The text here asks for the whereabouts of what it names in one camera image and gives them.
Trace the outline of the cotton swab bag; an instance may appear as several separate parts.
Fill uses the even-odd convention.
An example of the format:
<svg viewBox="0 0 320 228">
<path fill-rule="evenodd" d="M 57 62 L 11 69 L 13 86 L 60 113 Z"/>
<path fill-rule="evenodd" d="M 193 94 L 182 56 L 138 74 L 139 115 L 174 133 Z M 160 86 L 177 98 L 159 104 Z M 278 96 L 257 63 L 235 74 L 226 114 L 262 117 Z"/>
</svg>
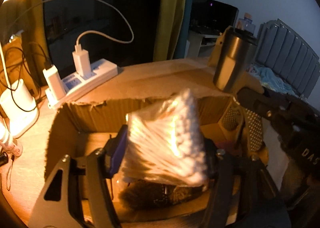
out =
<svg viewBox="0 0 320 228">
<path fill-rule="evenodd" d="M 190 89 L 126 115 L 123 180 L 200 187 L 208 180 L 197 102 Z"/>
</svg>

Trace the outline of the brown fuzzy object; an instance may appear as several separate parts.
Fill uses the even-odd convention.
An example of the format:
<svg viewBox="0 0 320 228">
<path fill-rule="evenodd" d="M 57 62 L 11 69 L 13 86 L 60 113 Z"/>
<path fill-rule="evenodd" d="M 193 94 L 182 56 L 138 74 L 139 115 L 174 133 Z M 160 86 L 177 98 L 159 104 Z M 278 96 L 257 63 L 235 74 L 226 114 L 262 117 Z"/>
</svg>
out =
<svg viewBox="0 0 320 228">
<path fill-rule="evenodd" d="M 181 204 L 198 198 L 207 186 L 186 187 L 158 184 L 138 180 L 119 193 L 119 200 L 126 208 L 149 210 Z"/>
</svg>

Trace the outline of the open cardboard box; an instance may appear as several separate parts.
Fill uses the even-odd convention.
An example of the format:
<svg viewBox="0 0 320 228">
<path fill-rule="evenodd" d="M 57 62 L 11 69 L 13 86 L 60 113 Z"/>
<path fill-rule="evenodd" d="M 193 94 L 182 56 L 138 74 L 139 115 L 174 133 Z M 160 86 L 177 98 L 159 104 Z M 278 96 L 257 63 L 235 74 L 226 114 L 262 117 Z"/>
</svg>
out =
<svg viewBox="0 0 320 228">
<path fill-rule="evenodd" d="M 66 154 L 71 157 L 88 155 L 107 142 L 107 134 L 114 134 L 125 124 L 125 116 L 133 111 L 148 108 L 165 99 L 148 97 L 142 99 L 109 99 L 100 103 L 65 103 L 58 108 L 48 137 L 44 177 L 47 179 L 58 161 Z M 231 98 L 222 92 L 207 93 L 196 97 L 197 112 L 204 135 L 219 148 L 232 148 L 235 132 L 228 132 L 222 125 L 222 118 L 231 104 Z M 194 199 L 170 206 L 134 210 L 125 207 L 118 194 L 125 185 L 118 173 L 108 182 L 109 191 L 114 194 L 113 203 L 122 223 L 160 221 L 188 216 L 204 210 L 209 192 L 203 192 Z"/>
</svg>

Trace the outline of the small white bottle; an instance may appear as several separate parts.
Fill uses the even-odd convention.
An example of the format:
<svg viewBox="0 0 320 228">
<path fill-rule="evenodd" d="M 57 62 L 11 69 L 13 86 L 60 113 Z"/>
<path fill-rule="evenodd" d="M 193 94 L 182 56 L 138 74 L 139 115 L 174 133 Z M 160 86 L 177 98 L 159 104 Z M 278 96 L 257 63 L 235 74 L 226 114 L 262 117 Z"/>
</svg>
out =
<svg viewBox="0 0 320 228">
<path fill-rule="evenodd" d="M 9 132 L 2 117 L 0 124 L 0 140 L 1 147 L 5 152 L 11 153 L 16 157 L 20 157 L 23 153 L 23 146 L 21 145 L 21 143 L 18 143 L 16 138 L 14 138 L 14 136 L 12 136 L 12 134 Z"/>
</svg>

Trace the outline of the steel travel mug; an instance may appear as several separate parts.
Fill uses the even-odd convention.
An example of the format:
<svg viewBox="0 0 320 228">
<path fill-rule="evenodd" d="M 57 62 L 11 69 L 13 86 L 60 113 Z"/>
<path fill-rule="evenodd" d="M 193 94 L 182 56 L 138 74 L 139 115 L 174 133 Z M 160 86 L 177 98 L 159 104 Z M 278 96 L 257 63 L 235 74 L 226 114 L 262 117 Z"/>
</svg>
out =
<svg viewBox="0 0 320 228">
<path fill-rule="evenodd" d="M 231 93 L 236 82 L 253 60 L 258 40 L 250 33 L 232 27 L 225 36 L 213 78 L 221 91 Z"/>
</svg>

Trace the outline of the yellow tissue pack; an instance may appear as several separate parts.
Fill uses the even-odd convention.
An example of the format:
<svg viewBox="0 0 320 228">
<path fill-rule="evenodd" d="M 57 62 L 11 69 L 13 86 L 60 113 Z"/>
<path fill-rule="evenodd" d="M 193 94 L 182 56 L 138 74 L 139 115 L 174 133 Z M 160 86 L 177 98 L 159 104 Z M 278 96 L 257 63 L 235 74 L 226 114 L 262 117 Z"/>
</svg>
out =
<svg viewBox="0 0 320 228">
<path fill-rule="evenodd" d="M 207 66 L 208 67 L 217 67 L 217 64 L 219 62 L 219 58 L 220 58 L 220 54 L 221 54 L 221 50 L 222 50 L 222 45 L 223 45 L 223 42 L 225 40 L 225 36 L 226 36 L 226 33 L 232 28 L 232 26 L 229 26 L 226 28 L 226 30 L 221 33 L 219 35 L 219 37 L 216 39 L 216 43 L 215 43 L 215 46 L 210 54 L 210 57 L 208 59 L 208 63 L 207 63 Z"/>
</svg>

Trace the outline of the white desk lamp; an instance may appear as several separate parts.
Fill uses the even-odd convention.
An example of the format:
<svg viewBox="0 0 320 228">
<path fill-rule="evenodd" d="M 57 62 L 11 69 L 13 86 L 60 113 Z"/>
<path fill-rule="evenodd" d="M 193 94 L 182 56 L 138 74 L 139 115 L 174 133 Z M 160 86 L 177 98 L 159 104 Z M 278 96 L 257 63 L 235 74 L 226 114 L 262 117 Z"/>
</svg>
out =
<svg viewBox="0 0 320 228">
<path fill-rule="evenodd" d="M 2 46 L 14 37 L 21 37 L 23 30 L 11 24 L 20 14 L 22 0 L 3 0 L 1 4 L 1 113 L 9 122 L 9 131 L 21 137 L 36 122 L 39 114 L 36 99 L 28 91 L 23 79 L 14 82 L 13 89 L 8 79 Z"/>
</svg>

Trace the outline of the clear water bottle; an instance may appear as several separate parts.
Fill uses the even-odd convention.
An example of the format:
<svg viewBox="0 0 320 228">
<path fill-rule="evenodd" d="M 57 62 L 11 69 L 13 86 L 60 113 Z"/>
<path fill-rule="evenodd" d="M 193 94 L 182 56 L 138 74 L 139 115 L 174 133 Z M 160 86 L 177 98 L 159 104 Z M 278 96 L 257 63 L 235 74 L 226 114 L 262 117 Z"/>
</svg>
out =
<svg viewBox="0 0 320 228">
<path fill-rule="evenodd" d="M 252 15 L 249 13 L 244 13 L 244 17 L 242 19 L 238 19 L 236 28 L 244 30 L 253 35 L 255 31 L 255 24 L 253 23 Z"/>
</svg>

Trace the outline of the white charger left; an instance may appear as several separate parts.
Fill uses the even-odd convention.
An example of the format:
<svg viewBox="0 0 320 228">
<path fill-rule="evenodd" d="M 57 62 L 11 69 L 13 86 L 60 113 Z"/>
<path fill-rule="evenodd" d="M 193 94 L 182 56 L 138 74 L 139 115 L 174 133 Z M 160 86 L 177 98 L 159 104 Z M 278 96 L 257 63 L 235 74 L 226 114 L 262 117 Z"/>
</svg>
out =
<svg viewBox="0 0 320 228">
<path fill-rule="evenodd" d="M 43 70 L 43 75 L 46 79 L 48 87 L 52 96 L 56 100 L 60 100 L 65 97 L 66 90 L 64 88 L 63 82 L 60 78 L 58 70 L 55 65 L 47 65 Z"/>
</svg>

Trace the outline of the white charger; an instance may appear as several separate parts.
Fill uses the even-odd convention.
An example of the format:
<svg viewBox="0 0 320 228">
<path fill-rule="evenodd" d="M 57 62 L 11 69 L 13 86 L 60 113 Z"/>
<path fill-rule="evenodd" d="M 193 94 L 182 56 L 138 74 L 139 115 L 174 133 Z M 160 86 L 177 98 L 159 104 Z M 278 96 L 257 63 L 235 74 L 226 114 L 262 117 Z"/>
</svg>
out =
<svg viewBox="0 0 320 228">
<path fill-rule="evenodd" d="M 46 79 L 48 87 L 52 96 L 56 100 L 60 100 L 65 97 L 66 90 L 64 88 L 63 82 L 60 78 L 58 70 L 55 65 L 47 65 L 43 70 L 43 75 Z"/>
<path fill-rule="evenodd" d="M 82 77 L 88 76 L 92 71 L 88 51 L 83 49 L 80 44 L 76 44 L 72 55 L 76 72 Z"/>
</svg>

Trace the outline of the white power strip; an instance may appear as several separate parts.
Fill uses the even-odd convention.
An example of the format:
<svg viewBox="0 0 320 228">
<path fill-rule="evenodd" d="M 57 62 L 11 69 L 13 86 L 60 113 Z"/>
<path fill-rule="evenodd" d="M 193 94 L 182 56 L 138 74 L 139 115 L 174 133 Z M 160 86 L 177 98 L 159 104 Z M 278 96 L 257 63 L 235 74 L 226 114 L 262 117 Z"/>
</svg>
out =
<svg viewBox="0 0 320 228">
<path fill-rule="evenodd" d="M 61 81 L 66 95 L 60 99 L 55 98 L 50 89 L 46 89 L 48 107 L 56 110 L 63 103 L 77 101 L 97 86 L 118 75 L 118 66 L 105 59 L 92 63 L 91 70 L 91 73 L 84 78 L 77 72 L 64 77 Z"/>
</svg>

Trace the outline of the black monitor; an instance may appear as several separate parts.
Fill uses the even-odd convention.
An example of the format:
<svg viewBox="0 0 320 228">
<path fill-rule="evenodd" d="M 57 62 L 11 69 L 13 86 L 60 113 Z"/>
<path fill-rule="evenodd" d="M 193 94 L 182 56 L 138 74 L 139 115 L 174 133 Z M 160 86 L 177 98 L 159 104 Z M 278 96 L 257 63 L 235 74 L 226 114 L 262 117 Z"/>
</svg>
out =
<svg viewBox="0 0 320 228">
<path fill-rule="evenodd" d="M 219 35 L 229 26 L 235 26 L 237 7 L 216 0 L 193 0 L 189 30 L 205 35 Z"/>
</svg>

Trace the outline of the white charger right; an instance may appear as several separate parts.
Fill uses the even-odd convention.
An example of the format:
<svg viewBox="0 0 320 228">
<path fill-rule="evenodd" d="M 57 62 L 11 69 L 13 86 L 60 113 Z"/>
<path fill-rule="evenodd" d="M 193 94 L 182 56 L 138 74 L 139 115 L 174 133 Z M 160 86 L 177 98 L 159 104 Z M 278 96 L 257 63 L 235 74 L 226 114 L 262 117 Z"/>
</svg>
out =
<svg viewBox="0 0 320 228">
<path fill-rule="evenodd" d="M 76 72 L 82 77 L 88 76 L 92 71 L 88 51 L 83 49 L 80 44 L 76 44 L 72 55 Z"/>
</svg>

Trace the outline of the brown cardboard box behind lamp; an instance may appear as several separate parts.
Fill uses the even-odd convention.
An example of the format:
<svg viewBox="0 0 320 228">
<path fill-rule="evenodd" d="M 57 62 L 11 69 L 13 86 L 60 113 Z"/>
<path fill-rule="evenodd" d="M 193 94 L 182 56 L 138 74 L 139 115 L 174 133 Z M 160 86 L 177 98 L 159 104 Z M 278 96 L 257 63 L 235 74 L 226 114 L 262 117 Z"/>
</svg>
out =
<svg viewBox="0 0 320 228">
<path fill-rule="evenodd" d="M 10 42 L 2 46 L 5 65 L 7 68 L 8 79 L 13 89 L 14 82 L 19 79 L 23 79 L 28 91 L 32 96 L 39 94 L 38 88 L 36 87 L 34 80 L 29 75 L 29 66 L 26 58 L 23 58 L 23 48 L 21 37 L 14 37 Z"/>
</svg>

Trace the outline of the yellow green curtain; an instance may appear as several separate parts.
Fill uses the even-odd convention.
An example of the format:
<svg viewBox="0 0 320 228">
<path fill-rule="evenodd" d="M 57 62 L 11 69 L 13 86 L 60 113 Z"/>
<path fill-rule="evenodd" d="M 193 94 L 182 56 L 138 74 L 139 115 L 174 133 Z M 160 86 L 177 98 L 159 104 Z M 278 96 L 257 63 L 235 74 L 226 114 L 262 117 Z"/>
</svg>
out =
<svg viewBox="0 0 320 228">
<path fill-rule="evenodd" d="M 161 0 L 153 60 L 173 58 L 184 17 L 186 0 Z"/>
</svg>

